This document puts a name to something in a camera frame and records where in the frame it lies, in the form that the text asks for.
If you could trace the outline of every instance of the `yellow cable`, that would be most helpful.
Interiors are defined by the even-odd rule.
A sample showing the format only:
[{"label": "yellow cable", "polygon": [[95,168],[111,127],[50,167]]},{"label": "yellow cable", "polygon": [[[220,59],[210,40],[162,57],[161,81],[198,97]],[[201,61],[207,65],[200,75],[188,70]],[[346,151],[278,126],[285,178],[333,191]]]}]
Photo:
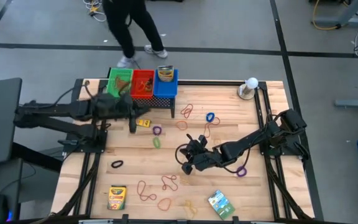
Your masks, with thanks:
[{"label": "yellow cable", "polygon": [[334,26],[334,27],[319,27],[319,26],[317,26],[316,21],[314,21],[314,18],[316,17],[317,5],[318,5],[319,2],[320,2],[320,0],[316,1],[316,5],[314,6],[314,10],[313,10],[313,20],[312,21],[313,21],[314,27],[316,29],[319,29],[319,30],[334,30],[334,29],[337,29],[336,26]]}]

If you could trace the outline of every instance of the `white shoe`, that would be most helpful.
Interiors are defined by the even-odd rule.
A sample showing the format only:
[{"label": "white shoe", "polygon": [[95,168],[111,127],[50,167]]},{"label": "white shoe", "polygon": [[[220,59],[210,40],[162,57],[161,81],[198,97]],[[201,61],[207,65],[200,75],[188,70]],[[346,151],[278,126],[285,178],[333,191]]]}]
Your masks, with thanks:
[{"label": "white shoe", "polygon": [[151,45],[144,46],[144,51],[146,51],[149,54],[155,54],[160,58],[168,57],[168,52],[165,49],[163,49],[161,51],[155,51],[155,50],[153,50]]},{"label": "white shoe", "polygon": [[121,60],[117,63],[117,68],[130,68],[132,64],[135,62],[135,58],[127,58],[122,56]]}]

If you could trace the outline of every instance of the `wooden tabletop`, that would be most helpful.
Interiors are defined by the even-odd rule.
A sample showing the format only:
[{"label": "wooden tabletop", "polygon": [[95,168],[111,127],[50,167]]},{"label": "wooden tabletop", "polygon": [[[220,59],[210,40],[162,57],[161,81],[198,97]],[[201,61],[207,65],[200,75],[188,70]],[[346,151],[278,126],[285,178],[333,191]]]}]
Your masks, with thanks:
[{"label": "wooden tabletop", "polygon": [[[99,80],[89,79],[89,81],[89,90],[96,94]],[[288,102],[283,83],[267,82],[267,87],[273,114],[287,110]],[[202,172],[193,169],[191,175],[185,175],[181,170],[181,165],[175,160],[175,149],[189,141],[186,137],[187,133],[195,139],[204,133],[206,113],[213,112],[221,120],[219,125],[210,128],[211,136],[208,138],[208,149],[222,142],[236,141],[259,128],[255,101],[240,99],[236,91],[236,86],[179,85],[175,119],[171,119],[170,110],[163,109],[152,109],[142,117],[151,119],[152,126],[162,127],[162,134],[159,136],[160,149],[154,148],[152,128],[138,127],[135,134],[130,134],[127,121],[108,121],[111,126],[108,128],[106,150],[102,154],[99,164],[91,217],[121,218],[122,214],[129,214],[129,218],[134,219],[220,220],[207,201],[210,195],[216,190],[220,190],[233,204],[236,209],[233,215],[238,216],[240,220],[272,221],[273,213],[265,162],[259,153],[258,146],[251,150],[247,164],[248,174],[245,177],[236,177],[235,174],[215,167]],[[80,99],[87,98],[89,96],[85,90],[82,90]],[[194,109],[186,119],[180,114],[180,111],[189,103],[194,105]],[[175,126],[177,121],[186,121],[188,129],[179,130]],[[235,170],[239,167],[244,162],[245,155],[228,168]],[[76,190],[83,158],[83,153],[73,153],[63,163],[52,212],[59,211]],[[111,163],[116,160],[123,160],[124,165],[113,169]],[[179,160],[184,161],[185,158],[180,155]],[[313,217],[302,162],[296,156],[282,156],[282,165],[288,191],[304,212]],[[163,175],[178,177],[176,180],[179,185],[177,191],[162,190],[161,178]],[[156,194],[156,200],[141,201],[137,194],[137,184],[140,180],[147,184],[144,194]],[[110,185],[127,186],[124,210],[107,209]],[[276,191],[280,214],[283,217],[282,197],[277,188]],[[87,194],[88,189],[84,192],[80,213],[85,212]],[[163,198],[172,200],[172,204],[166,212],[157,208],[158,202]],[[189,208],[185,206],[186,200],[191,201],[197,209],[196,215],[193,216]],[[161,207],[166,207],[165,202],[162,202]]]}]

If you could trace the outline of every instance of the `small yellow box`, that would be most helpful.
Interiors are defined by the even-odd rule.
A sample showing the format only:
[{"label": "small yellow box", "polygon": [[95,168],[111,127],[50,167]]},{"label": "small yellow box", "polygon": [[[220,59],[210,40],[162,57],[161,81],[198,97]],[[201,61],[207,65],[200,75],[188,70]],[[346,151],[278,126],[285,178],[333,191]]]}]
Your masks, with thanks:
[{"label": "small yellow box", "polygon": [[122,210],[125,208],[125,197],[127,194],[126,186],[114,186],[112,185],[109,190],[109,200],[107,203],[107,209],[110,210]]},{"label": "small yellow box", "polygon": [[150,124],[151,124],[151,120],[147,120],[147,119],[138,119],[136,124],[138,126],[142,126],[142,127],[146,127],[146,128],[149,128],[150,127]]}]

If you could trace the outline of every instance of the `floor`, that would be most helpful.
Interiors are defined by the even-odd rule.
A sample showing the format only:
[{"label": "floor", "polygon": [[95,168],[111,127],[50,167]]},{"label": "floor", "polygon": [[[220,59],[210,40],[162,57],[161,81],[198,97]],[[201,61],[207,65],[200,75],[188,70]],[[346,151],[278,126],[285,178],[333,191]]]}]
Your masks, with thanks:
[{"label": "floor", "polygon": [[[170,53],[164,61],[139,51],[142,68],[172,64],[182,79],[284,81],[290,104],[299,106],[308,123],[318,190],[312,197],[322,211],[316,215],[358,223],[358,109],[333,105],[335,99],[358,99],[358,58],[351,42],[358,28],[316,30],[307,0],[157,1],[147,7]],[[324,2],[318,14],[344,9]],[[148,44],[136,24],[130,30],[135,46]],[[76,78],[105,77],[121,57],[115,46],[106,24],[87,16],[81,0],[0,0],[0,79],[23,79],[21,103],[51,102]],[[59,150],[57,140],[64,137],[35,128],[17,129],[14,139],[48,154]],[[31,169],[25,165],[23,172]],[[37,175],[23,181],[21,218],[50,211],[57,178],[37,168]]]}]

